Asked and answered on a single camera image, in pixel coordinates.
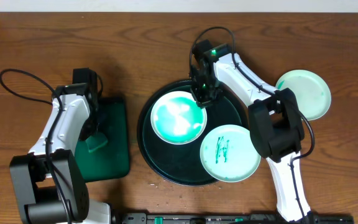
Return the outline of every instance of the cable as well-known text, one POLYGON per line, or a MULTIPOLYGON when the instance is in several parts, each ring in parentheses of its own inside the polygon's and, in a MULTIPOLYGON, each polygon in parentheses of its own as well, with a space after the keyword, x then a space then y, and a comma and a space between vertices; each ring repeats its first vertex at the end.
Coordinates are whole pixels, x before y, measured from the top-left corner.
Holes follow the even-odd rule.
MULTIPOLYGON (((276 97, 278 100, 284 100, 284 99, 281 99, 280 97, 278 97, 275 93, 271 93, 267 90, 265 90, 263 88, 262 85, 260 85, 259 83, 257 83, 255 80, 251 79, 251 77, 249 77, 244 71, 242 71, 242 69, 240 68, 239 64, 236 62, 236 59, 234 58, 234 54, 236 53, 236 38, 234 37, 234 34, 231 30, 229 30, 228 28, 226 27, 221 27, 221 26, 216 26, 216 27, 210 27, 204 31, 202 31, 202 33, 197 36, 197 38, 195 39, 195 41, 193 42, 193 45, 191 46, 191 49, 190 49, 190 57, 189 57, 189 68, 190 68, 190 72, 189 72, 189 75, 191 76, 191 58, 192 58, 192 55, 193 55, 193 49, 195 47, 195 45, 197 44, 197 41, 198 39, 201 38, 201 36, 203 36, 206 32, 210 31, 210 30, 213 30, 213 29, 223 29, 223 30, 226 30, 230 35, 231 35, 231 39, 232 39, 232 51, 231 51, 231 57, 232 57, 232 61, 234 63, 234 66, 235 68, 246 78, 248 79, 248 81, 250 81, 254 86, 258 87, 259 91, 262 91, 272 97, 276 97)), ((306 119, 306 117, 303 115, 303 113, 293 104, 291 104, 291 107, 292 109, 294 109, 294 111, 303 119, 303 121, 305 122, 306 124, 306 127, 308 128, 308 131, 310 133, 310 139, 311 139, 311 145, 310 145, 310 149, 308 152, 300 155, 300 156, 296 156, 294 158, 291 159, 290 161, 290 167, 291 167, 291 173, 292 173, 292 180, 293 180, 293 186, 295 188, 295 196, 296 196, 296 201, 298 202, 298 205, 299 205, 299 209, 301 210, 301 213, 302 213, 302 218, 305 217, 305 213, 303 212, 303 209, 302 209, 302 205, 301 205, 301 202, 300 202, 300 199, 299 199, 299 194, 298 194, 298 189, 296 187, 296 180, 295 180, 295 171, 294 171, 294 166, 293 166, 293 161, 297 160, 297 159, 302 159, 302 158, 305 158, 307 156, 309 156, 312 152, 313 152, 313 149, 314 149, 314 145, 315 145, 315 138, 314 138, 314 132, 313 132, 313 129, 311 128, 311 125, 309 123, 309 121, 306 119)))
POLYGON ((37 81, 39 81, 40 83, 42 83, 44 86, 46 86, 51 92, 52 94, 55 96, 55 98, 58 100, 59 102, 59 111, 56 115, 56 118, 55 120, 53 121, 51 127, 50 127, 50 130, 49 130, 49 133, 48 133, 48 136, 47 138, 45 138, 45 156, 46 156, 46 160, 47 160, 47 165, 48 165, 48 168, 49 168, 49 171, 50 171, 50 174, 52 175, 52 179, 53 181, 55 182, 55 185, 56 185, 56 188, 57 188, 57 193, 60 197, 60 199, 62 200, 62 203, 63 203, 63 207, 65 209, 65 212, 66 212, 66 216, 67 216, 67 223, 68 224, 71 224, 71 215, 70 215, 70 208, 69 208, 69 205, 68 205, 68 202, 66 201, 66 198, 64 196, 64 193, 63 193, 63 190, 62 190, 62 186, 60 186, 60 183, 57 179, 57 176, 56 176, 56 173, 55 173, 55 166, 52 164, 52 160, 50 158, 50 145, 51 145, 51 142, 50 142, 50 139, 52 138, 52 134, 53 134, 53 131, 60 119, 60 116, 62 115, 62 111, 63 111, 63 103, 59 97, 59 95, 56 93, 56 91, 45 81, 43 81, 42 79, 40 79, 39 77, 29 73, 29 72, 25 72, 25 71, 22 71, 22 70, 19 70, 19 69, 13 69, 13 68, 8 68, 8 69, 5 69, 3 71, 0 72, 0 84, 2 85, 2 87, 5 88, 5 90, 7 90, 9 93, 12 93, 13 95, 15 96, 18 96, 20 98, 23 98, 23 99, 26 99, 26 100, 32 100, 32 101, 38 101, 38 102, 42 102, 42 103, 47 103, 49 105, 53 105, 51 102, 48 102, 48 101, 45 101, 45 100, 40 100, 40 99, 35 99, 35 98, 29 98, 29 97, 26 97, 26 96, 23 96, 23 95, 20 95, 14 91, 12 91, 11 89, 9 89, 3 82, 2 80, 2 76, 7 73, 7 72, 17 72, 17 73, 20 73, 20 74, 23 74, 23 75, 27 75, 31 78, 34 78, 36 79, 37 81))
POLYGON ((102 80, 102 77, 100 77, 100 75, 96 74, 96 76, 98 77, 98 79, 100 81, 100 90, 98 91, 98 99, 100 99, 100 97, 102 96, 102 92, 103 92, 103 80, 102 80))

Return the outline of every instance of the black base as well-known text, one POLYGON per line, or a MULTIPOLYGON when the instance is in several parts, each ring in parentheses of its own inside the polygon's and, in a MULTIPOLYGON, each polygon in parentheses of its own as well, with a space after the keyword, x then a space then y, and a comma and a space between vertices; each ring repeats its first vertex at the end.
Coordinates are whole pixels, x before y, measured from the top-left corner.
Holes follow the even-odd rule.
POLYGON ((214 105, 206 108, 208 120, 201 136, 183 145, 161 140, 153 131, 150 114, 154 103, 171 91, 190 92, 192 81, 172 83, 156 92, 143 107, 137 125, 137 141, 148 165, 162 177, 176 184, 200 186, 217 181, 204 169, 200 160, 200 147, 204 137, 214 128, 235 124, 248 128, 247 118, 240 101, 228 91, 214 105))
MULTIPOLYGON (((280 215, 146 215, 145 213, 127 213, 122 223, 113 224, 286 224, 280 215)), ((354 224, 351 216, 324 216, 311 212, 297 222, 299 224, 354 224)))

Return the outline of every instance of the black tray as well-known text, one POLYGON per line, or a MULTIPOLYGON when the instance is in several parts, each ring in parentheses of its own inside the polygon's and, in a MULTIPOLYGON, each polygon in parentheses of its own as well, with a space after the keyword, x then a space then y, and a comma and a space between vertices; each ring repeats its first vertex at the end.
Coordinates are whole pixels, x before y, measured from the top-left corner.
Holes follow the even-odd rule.
POLYGON ((151 125, 150 114, 154 103, 171 91, 190 92, 191 80, 171 83, 146 102, 137 124, 137 142, 143 158, 159 175, 176 184, 200 186, 216 182, 200 160, 200 147, 204 137, 214 128, 235 124, 248 128, 247 117, 240 101, 228 91, 213 106, 206 109, 207 123, 201 136, 187 144, 174 145, 161 140, 151 125))

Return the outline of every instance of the light green plate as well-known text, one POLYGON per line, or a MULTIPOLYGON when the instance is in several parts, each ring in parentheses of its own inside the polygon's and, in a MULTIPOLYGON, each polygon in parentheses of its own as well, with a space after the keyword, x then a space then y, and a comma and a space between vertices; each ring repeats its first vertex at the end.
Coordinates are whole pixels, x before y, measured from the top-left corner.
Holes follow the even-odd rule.
POLYGON ((331 92, 324 80, 313 72, 293 70, 284 74, 276 88, 289 88, 296 96, 299 110, 308 120, 322 117, 331 105, 331 92))
POLYGON ((250 177, 260 163, 260 155, 251 142, 249 131, 232 124, 219 126, 205 136, 200 159, 211 176, 225 182, 238 182, 250 177))

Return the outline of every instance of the green marking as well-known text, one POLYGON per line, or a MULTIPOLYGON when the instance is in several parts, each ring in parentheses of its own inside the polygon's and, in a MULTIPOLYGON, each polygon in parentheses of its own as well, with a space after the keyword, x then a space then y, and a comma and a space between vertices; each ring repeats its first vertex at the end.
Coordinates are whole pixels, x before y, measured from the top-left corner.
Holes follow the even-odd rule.
POLYGON ((278 84, 278 87, 277 87, 277 89, 281 89, 281 86, 283 86, 283 84, 284 84, 284 81, 285 81, 285 80, 281 81, 281 82, 280 82, 280 84, 278 84))
POLYGON ((155 217, 154 218, 154 224, 162 224, 162 217, 155 217))
POLYGON ((224 162, 227 162, 227 149, 229 149, 229 142, 227 140, 226 143, 224 142, 224 137, 218 137, 218 143, 216 144, 216 163, 219 162, 219 157, 221 157, 221 152, 223 151, 224 162))

